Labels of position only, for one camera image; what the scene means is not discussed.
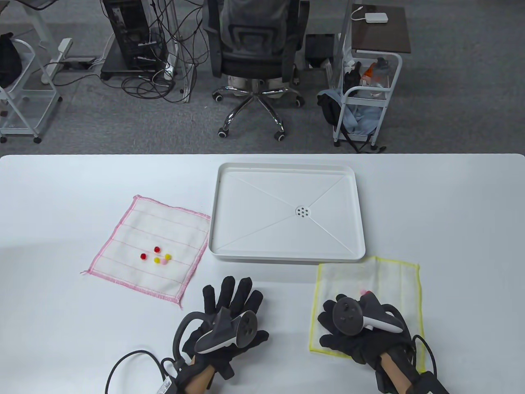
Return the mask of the person's left hand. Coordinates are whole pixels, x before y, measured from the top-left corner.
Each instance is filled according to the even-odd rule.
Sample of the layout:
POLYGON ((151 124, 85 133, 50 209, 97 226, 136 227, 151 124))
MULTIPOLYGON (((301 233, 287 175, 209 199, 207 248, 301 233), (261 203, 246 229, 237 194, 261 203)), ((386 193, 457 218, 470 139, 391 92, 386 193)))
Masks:
MULTIPOLYGON (((242 278, 239 283, 236 284, 235 278, 227 276, 222 281, 221 292, 217 300, 215 298, 214 287, 207 285, 203 288, 204 313, 217 314, 222 307, 229 310, 232 318, 236 318, 248 310, 257 313, 264 297, 260 291, 253 290, 252 285, 252 279, 249 277, 242 278)), ((251 343, 246 347, 240 348, 235 344, 231 344, 210 353, 197 353, 195 351, 197 340, 211 330, 206 323, 202 323, 199 328, 190 334, 182 350, 190 356, 193 361, 204 364, 207 367, 212 367, 215 372, 219 373, 225 380, 229 380, 234 376, 234 370, 231 367, 231 361, 234 357, 257 347, 269 339, 269 333, 267 331, 258 330, 251 343)))

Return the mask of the person's right hand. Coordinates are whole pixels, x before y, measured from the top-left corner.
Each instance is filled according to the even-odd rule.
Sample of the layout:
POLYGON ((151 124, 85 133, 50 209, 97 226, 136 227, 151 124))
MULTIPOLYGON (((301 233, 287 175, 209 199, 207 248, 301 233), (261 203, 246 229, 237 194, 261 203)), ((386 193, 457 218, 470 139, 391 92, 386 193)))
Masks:
POLYGON ((356 336, 342 334, 333 323, 333 309, 336 301, 327 300, 323 304, 323 312, 317 320, 329 332, 320 337, 320 345, 324 348, 345 353, 358 364, 368 364, 377 370, 381 355, 392 348, 403 349, 412 361, 415 350, 412 338, 407 333, 391 333, 384 330, 364 329, 356 336))

